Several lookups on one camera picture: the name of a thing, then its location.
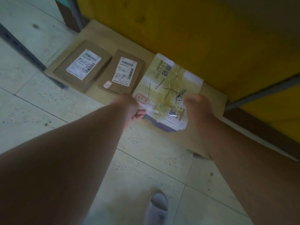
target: red stamp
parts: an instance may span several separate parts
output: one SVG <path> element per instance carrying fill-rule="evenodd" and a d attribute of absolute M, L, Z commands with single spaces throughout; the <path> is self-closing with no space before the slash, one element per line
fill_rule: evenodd
<path fill-rule="evenodd" d="M 142 96 L 140 93 L 138 93 L 134 98 L 142 104 L 146 104 L 147 102 L 147 98 Z"/>

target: brown cardboard box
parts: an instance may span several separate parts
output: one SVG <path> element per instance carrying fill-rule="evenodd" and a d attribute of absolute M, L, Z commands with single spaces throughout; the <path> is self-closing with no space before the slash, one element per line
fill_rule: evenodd
<path fill-rule="evenodd" d="M 143 65 L 143 60 L 117 50 L 110 64 L 101 75 L 98 85 L 118 94 L 131 94 Z"/>
<path fill-rule="evenodd" d="M 85 93 L 111 60 L 111 55 L 90 41 L 72 52 L 54 74 L 78 91 Z"/>

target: plastic-wrapped package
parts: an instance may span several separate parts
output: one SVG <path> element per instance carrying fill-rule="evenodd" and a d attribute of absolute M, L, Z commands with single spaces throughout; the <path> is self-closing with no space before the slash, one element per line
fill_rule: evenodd
<path fill-rule="evenodd" d="M 203 80 L 161 54 L 147 69 L 133 97 L 147 110 L 145 119 L 167 132 L 185 129 L 188 118 L 183 100 L 199 93 Z"/>

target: forearm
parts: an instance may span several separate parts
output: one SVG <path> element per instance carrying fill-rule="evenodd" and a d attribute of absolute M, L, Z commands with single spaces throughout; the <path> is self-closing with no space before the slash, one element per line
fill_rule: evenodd
<path fill-rule="evenodd" d="M 109 105 L 0 155 L 1 218 L 83 219 L 114 155 L 127 111 Z M 9 213 L 18 212 L 18 217 Z"/>
<path fill-rule="evenodd" d="M 255 225 L 299 224 L 297 162 L 215 117 L 196 123 L 217 168 Z"/>

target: left hand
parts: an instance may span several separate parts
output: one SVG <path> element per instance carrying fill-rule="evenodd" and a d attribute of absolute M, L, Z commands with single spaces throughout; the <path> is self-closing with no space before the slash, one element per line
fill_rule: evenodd
<path fill-rule="evenodd" d="M 146 110 L 141 109 L 137 101 L 130 94 L 120 94 L 111 104 L 125 108 L 127 117 L 124 129 L 130 125 L 130 122 L 142 119 L 146 113 Z"/>

